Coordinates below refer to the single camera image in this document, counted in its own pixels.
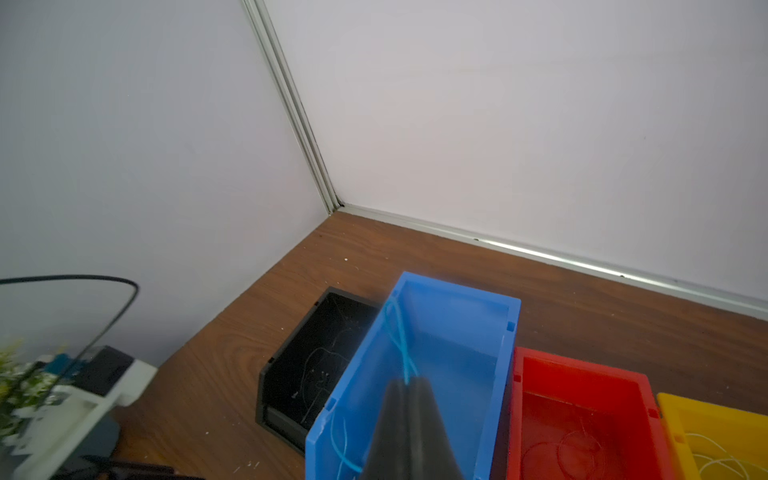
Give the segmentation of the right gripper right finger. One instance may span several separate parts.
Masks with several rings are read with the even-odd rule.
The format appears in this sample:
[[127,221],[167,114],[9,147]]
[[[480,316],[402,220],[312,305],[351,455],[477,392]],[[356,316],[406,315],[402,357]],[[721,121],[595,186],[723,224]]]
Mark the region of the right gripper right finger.
[[409,383],[409,472],[411,479],[462,479],[430,382]]

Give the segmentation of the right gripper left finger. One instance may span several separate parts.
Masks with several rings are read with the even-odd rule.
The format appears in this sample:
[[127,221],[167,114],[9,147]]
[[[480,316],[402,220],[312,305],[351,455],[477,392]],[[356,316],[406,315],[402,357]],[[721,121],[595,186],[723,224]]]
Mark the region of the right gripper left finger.
[[385,391],[361,479],[409,479],[408,388],[392,380]]

